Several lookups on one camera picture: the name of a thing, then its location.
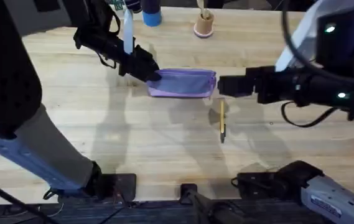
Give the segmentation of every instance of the label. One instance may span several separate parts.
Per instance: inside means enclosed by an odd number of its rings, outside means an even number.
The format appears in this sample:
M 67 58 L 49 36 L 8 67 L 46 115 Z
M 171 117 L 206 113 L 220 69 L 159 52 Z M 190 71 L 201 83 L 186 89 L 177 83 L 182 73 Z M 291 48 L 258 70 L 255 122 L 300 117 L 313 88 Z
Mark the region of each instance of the label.
M 322 209 L 328 211 L 329 213 L 331 213 L 332 215 L 335 215 L 338 218 L 341 218 L 342 216 L 342 212 L 340 209 L 338 209 L 337 207 L 323 201 L 322 199 L 311 195 L 311 202 L 319 207 L 321 207 Z

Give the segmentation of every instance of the wooden table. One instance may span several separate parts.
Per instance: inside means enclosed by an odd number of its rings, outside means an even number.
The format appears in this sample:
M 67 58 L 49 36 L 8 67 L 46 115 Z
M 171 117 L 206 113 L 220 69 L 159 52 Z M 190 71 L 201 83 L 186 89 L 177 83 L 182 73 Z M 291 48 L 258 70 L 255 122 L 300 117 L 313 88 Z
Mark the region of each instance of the wooden table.
M 272 65 L 284 42 L 279 12 L 214 10 L 215 33 L 194 36 L 198 9 L 163 7 L 159 27 L 135 16 L 137 41 L 155 53 L 161 68 L 209 68 L 239 75 L 246 67 Z M 292 26 L 302 14 L 292 13 Z M 219 98 L 173 100 L 148 97 L 143 84 L 117 76 L 88 49 L 76 50 L 74 29 L 24 38 L 41 78 L 50 117 L 72 144 L 103 172 L 137 174 L 137 200 L 174 200 L 181 183 L 196 183 L 210 198 L 237 198 L 230 179 L 239 172 L 278 169 L 302 159 L 354 191 L 354 122 L 336 113 L 316 128 L 282 120 L 280 103 L 255 97 L 227 98 L 227 138 L 219 140 Z M 326 108 L 289 108 L 298 122 Z M 0 157 L 0 187 L 26 203 L 42 200 L 48 185 Z

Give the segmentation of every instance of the green led light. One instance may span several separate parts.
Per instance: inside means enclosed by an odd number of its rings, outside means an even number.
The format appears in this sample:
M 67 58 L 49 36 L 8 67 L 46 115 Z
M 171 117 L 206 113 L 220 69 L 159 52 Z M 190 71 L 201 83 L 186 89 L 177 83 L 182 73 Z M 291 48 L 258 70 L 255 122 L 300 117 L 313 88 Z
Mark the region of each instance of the green led light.
M 345 93 L 339 93 L 337 96 L 338 96 L 339 98 L 345 98 L 345 97 L 347 96 L 347 94 L 345 94 Z
M 326 33 L 331 33 L 336 29 L 336 24 L 327 24 L 325 32 Z

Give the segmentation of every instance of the blue bottle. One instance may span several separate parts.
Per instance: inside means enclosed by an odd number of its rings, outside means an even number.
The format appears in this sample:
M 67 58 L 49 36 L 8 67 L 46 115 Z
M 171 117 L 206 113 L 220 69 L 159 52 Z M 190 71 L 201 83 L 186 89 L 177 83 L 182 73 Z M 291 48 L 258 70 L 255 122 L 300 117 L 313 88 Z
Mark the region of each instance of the blue bottle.
M 141 0 L 142 16 L 147 26 L 155 27 L 162 22 L 160 0 Z

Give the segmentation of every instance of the pencil case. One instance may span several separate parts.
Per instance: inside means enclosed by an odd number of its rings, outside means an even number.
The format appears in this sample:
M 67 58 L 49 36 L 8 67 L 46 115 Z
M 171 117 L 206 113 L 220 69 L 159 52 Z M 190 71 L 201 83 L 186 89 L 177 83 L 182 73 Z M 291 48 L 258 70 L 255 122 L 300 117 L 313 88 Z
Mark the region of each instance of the pencil case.
M 161 80 L 146 82 L 151 96 L 206 98 L 212 95 L 217 83 L 216 73 L 211 70 L 162 69 L 156 73 Z

